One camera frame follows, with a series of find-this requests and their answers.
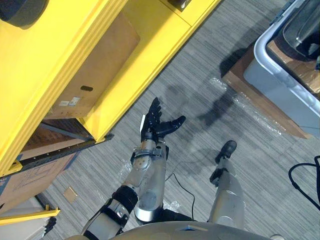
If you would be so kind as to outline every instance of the robot forearm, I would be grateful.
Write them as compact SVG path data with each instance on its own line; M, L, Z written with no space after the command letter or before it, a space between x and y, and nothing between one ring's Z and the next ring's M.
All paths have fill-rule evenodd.
M112 198L88 221L82 230L83 236L107 240L121 232L154 173L151 156L155 153L156 143L151 139L144 140L140 148L135 149L131 172Z

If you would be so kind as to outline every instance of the yellow shelving unit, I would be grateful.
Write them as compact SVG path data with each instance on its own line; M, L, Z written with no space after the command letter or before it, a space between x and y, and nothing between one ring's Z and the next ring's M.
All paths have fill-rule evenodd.
M180 12L167 0L51 0L28 29L0 21L0 177L21 169L16 157L120 10L141 40L79 119L97 142L219 1L192 0Z
M0 177L126 2L51 0L28 29L0 21Z

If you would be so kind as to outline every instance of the plastic wrap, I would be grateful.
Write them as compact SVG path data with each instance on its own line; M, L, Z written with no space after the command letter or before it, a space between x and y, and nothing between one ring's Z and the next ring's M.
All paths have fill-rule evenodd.
M212 85L219 87L222 91L227 91L227 89L229 88L229 86L226 83L224 83L217 77L213 77L209 81ZM248 115L252 116L253 119L255 119L260 125L270 130L272 133L275 133L276 135L280 136L282 135L281 131L286 131L286 129L283 128L278 122L276 122L275 120L270 120L269 118L262 115L259 111L257 111L257 108L252 105L251 100L243 92L233 96L232 101L235 105L242 108Z

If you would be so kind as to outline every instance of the cardboard box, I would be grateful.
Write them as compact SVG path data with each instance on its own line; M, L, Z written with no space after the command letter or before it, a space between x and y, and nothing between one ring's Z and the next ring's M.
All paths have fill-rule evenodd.
M120 13L44 119L85 117L140 41Z
M45 122L82 136L88 134L76 119L46 120ZM22 149L19 160L25 160L83 142L84 140L63 135L39 126Z
M267 45L270 56L312 94L320 93L320 73L316 60L299 61L284 54L272 40Z
M0 178L0 214L43 192L66 168L75 153Z
M249 84L244 78L244 71L254 59L254 46L250 47L238 62L223 76L222 80L232 87L237 93L245 94L260 111L269 119L279 124L282 132L307 139L310 137L291 120L280 108L258 91L253 85Z

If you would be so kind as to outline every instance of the label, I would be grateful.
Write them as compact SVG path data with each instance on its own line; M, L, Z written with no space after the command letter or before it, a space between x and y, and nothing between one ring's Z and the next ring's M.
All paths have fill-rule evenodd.
M68 105L75 106L79 100L80 100L80 97L74 96Z
M59 106L68 106L69 101L61 101Z

